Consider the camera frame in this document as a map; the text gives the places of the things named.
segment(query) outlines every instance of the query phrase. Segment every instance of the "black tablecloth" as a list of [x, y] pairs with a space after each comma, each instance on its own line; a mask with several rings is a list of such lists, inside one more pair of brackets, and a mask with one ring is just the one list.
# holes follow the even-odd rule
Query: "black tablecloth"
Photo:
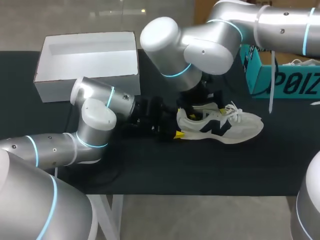
[[[38, 52], [0, 52], [0, 138], [73, 132], [78, 113], [68, 102], [42, 103], [33, 85]], [[169, 105], [177, 94], [139, 51], [141, 94], [162, 96]], [[102, 160], [59, 170], [59, 178], [86, 194], [296, 195], [312, 157], [320, 150], [320, 107], [312, 100], [252, 99], [237, 58], [222, 89], [245, 112], [262, 117], [261, 134], [244, 143], [224, 145], [211, 139], [158, 142], [124, 136], [118, 127]]]

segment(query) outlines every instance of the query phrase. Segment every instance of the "blue led ring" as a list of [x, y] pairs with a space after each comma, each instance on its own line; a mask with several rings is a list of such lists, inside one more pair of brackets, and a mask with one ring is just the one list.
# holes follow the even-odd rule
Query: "blue led ring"
[[306, 51], [307, 51], [307, 40], [308, 40], [308, 34], [309, 34], [309, 28], [310, 28], [310, 17], [314, 14], [315, 7], [313, 7], [310, 11], [310, 15], [308, 18], [308, 22], [305, 27], [305, 33], [304, 33], [304, 38], [303, 38], [303, 46], [302, 46], [302, 54], [305, 56]]
[[53, 215], [54, 215], [54, 212], [55, 212], [55, 209], [56, 209], [56, 205], [57, 205], [57, 198], [58, 198], [57, 183], [56, 183], [56, 180], [55, 180], [55, 178], [54, 178], [53, 176], [50, 175], [50, 177], [51, 177], [52, 183], [53, 183], [53, 200], [52, 200], [52, 205], [51, 205], [51, 209], [50, 209], [48, 218], [46, 219], [46, 222], [45, 222], [45, 224], [44, 224], [41, 232], [39, 233], [39, 236], [36, 238], [36, 240], [41, 240], [41, 239], [44, 237], [44, 235], [45, 235], [45, 233], [46, 233], [46, 231], [47, 231], [47, 229], [48, 229], [48, 227], [49, 227], [49, 224], [50, 224], [50, 222], [51, 222], [51, 219], [52, 219], [52, 217], [53, 217]]
[[80, 139], [80, 137], [78, 136], [78, 132], [76, 132], [75, 135], [76, 135], [76, 137], [78, 138], [79, 142], [80, 142], [82, 145], [84, 145], [84, 146], [86, 146], [86, 147], [89, 147], [89, 148], [96, 148], [96, 149], [98, 149], [98, 148], [104, 148], [104, 147], [106, 147], [106, 146], [108, 145], [108, 143], [106, 143], [105, 145], [101, 145], [101, 146], [90, 145], [90, 144], [88, 144], [88, 143], [86, 143], [86, 142], [84, 142], [84, 141], [82, 141], [82, 140]]
[[298, 221], [300, 223], [300, 226], [302, 228], [302, 230], [304, 231], [305, 235], [307, 235], [307, 237], [309, 238], [309, 240], [313, 240], [312, 237], [309, 235], [309, 233], [307, 232], [307, 230], [305, 229], [305, 227], [303, 226], [301, 220], [300, 220], [300, 216], [299, 216], [299, 212], [298, 212], [298, 197], [299, 197], [299, 193], [298, 192], [298, 195], [296, 196], [296, 201], [295, 201], [295, 209], [296, 209], [296, 215], [298, 217]]
[[184, 69], [184, 70], [182, 70], [181, 72], [179, 72], [179, 73], [177, 73], [177, 74], [174, 74], [174, 75], [164, 75], [164, 74], [162, 74], [162, 76], [164, 76], [164, 77], [166, 77], [166, 78], [175, 78], [175, 77], [178, 77], [178, 76], [180, 76], [181, 74], [183, 74], [183, 73], [185, 73], [185, 71], [187, 71], [189, 68], [190, 68], [190, 66], [191, 66], [191, 63]]
[[39, 165], [39, 155], [38, 155], [37, 145], [36, 145], [35, 141], [32, 139], [32, 137], [27, 136], [27, 135], [26, 135], [26, 137], [28, 139], [30, 139], [30, 141], [31, 141], [31, 143], [33, 145], [34, 153], [35, 153], [35, 166], [38, 167], [38, 165]]
[[107, 108], [109, 108], [109, 105], [110, 105], [112, 96], [114, 95], [114, 92], [115, 92], [115, 87], [112, 86], [112, 87], [111, 87], [111, 93], [110, 93], [110, 96], [109, 96], [109, 100], [108, 100], [108, 102], [107, 102], [107, 104], [106, 104], [106, 107], [107, 107]]

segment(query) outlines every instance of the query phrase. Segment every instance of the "floor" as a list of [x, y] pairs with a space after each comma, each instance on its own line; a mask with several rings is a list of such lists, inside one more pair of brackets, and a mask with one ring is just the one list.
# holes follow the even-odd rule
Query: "floor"
[[[285, 197], [275, 196], [126, 195], [120, 238], [292, 240], [290, 208]], [[105, 240], [102, 231], [97, 240]]]
[[135, 31], [168, 16], [193, 22], [194, 0], [1, 0], [0, 51], [40, 51], [45, 37], [71, 33]]
[[[47, 35], [108, 31], [135, 31], [140, 47], [143, 27], [160, 16], [189, 26], [194, 0], [1, 0], [0, 51], [40, 51]], [[290, 240], [289, 226], [285, 197], [127, 195], [121, 238]]]

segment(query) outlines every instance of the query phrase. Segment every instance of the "white table leg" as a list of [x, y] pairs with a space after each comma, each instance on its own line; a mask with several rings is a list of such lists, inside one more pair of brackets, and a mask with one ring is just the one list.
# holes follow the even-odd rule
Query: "white table leg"
[[118, 230], [119, 234], [120, 234], [120, 227], [121, 227], [121, 217], [122, 217], [123, 205], [124, 205], [124, 196], [123, 195], [113, 195], [111, 210], [112, 210], [113, 220], [114, 220], [116, 229]]
[[106, 195], [87, 195], [96, 210], [96, 216], [107, 240], [120, 240], [118, 228], [114, 221]]

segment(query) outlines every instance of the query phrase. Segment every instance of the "shoe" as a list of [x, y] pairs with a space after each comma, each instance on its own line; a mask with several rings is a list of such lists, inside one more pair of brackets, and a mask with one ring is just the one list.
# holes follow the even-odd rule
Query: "shoe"
[[307, 61], [301, 61], [300, 59], [295, 59], [292, 62], [283, 64], [284, 66], [319, 66], [320, 61], [315, 59], [309, 59]]
[[238, 144], [254, 138], [264, 128], [259, 116], [243, 112], [233, 102], [225, 106], [225, 113], [216, 108], [214, 103], [194, 108], [202, 114], [202, 119], [197, 121], [189, 119], [180, 108], [176, 121], [184, 133], [182, 139], [216, 139], [224, 144]]

